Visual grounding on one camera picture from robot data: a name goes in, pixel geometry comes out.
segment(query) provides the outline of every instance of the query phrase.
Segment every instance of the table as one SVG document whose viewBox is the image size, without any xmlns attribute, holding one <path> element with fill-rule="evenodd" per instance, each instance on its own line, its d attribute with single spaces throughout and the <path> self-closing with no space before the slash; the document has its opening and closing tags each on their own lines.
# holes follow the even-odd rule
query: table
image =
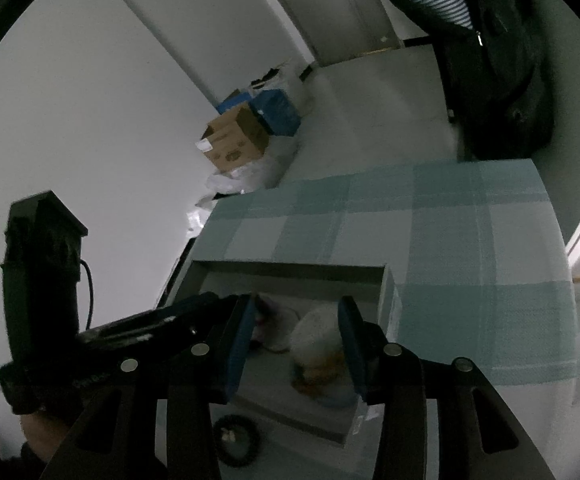
<svg viewBox="0 0 580 480">
<path fill-rule="evenodd" d="M 226 198 L 192 260 L 387 266 L 388 339 L 429 360 L 473 359 L 550 462 L 572 402 L 576 311 L 530 160 L 389 166 Z M 368 470 L 356 464 L 351 478 Z"/>
</svg>

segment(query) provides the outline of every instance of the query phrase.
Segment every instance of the metal bolt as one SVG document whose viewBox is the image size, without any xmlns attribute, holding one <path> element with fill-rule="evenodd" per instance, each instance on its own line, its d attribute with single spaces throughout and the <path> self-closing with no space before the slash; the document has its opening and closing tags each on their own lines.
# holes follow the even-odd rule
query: metal bolt
<svg viewBox="0 0 580 480">
<path fill-rule="evenodd" d="M 133 372 L 138 368 L 138 361 L 136 359 L 126 359 L 121 363 L 121 370 L 124 372 Z"/>
<path fill-rule="evenodd" d="M 403 348 L 396 343 L 388 343 L 383 347 L 383 353 L 390 357 L 398 357 L 403 353 Z"/>
<path fill-rule="evenodd" d="M 471 372 L 472 369 L 474 368 L 474 364 L 472 363 L 472 361 L 466 359 L 465 357 L 459 357 L 454 362 L 454 366 L 456 366 L 456 369 L 459 370 L 460 372 Z"/>
<path fill-rule="evenodd" d="M 210 351 L 210 347 L 208 345 L 206 345 L 206 343 L 197 343 L 190 350 L 190 352 L 192 352 L 192 355 L 195 355 L 197 357 L 200 357 L 202 355 L 206 355 L 209 351 Z"/>
</svg>

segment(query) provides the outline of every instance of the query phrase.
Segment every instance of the round black object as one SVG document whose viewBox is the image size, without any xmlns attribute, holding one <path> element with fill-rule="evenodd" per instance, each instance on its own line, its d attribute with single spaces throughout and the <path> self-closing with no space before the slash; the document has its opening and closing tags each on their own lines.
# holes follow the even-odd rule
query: round black object
<svg viewBox="0 0 580 480">
<path fill-rule="evenodd" d="M 217 420 L 212 428 L 216 454 L 225 465 L 245 467 L 256 460 L 261 436 L 252 420 L 245 416 L 227 415 Z"/>
</svg>

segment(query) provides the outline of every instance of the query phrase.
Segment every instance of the shallow open box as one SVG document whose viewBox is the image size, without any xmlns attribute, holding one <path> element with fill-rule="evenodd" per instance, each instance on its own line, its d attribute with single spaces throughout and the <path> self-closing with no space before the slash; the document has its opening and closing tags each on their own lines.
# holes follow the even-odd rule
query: shallow open box
<svg viewBox="0 0 580 480">
<path fill-rule="evenodd" d="M 387 317 L 395 293 L 389 274 L 386 267 L 193 261 L 177 300 L 207 291 L 220 297 L 261 294 L 293 308 L 302 317 L 313 308 L 352 296 L 363 318 L 377 322 Z M 345 445 L 355 431 L 360 400 L 344 408 L 323 406 L 297 392 L 291 381 L 288 353 L 253 352 L 232 402 L 295 430 Z"/>
</svg>

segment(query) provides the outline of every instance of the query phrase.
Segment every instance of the brown cardboard box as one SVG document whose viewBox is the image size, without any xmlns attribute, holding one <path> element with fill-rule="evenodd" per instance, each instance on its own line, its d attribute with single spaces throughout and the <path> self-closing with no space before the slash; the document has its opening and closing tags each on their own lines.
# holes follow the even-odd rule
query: brown cardboard box
<svg viewBox="0 0 580 480">
<path fill-rule="evenodd" d="M 196 146 L 220 171 L 261 158 L 269 136 L 247 103 L 231 108 L 208 124 Z"/>
</svg>

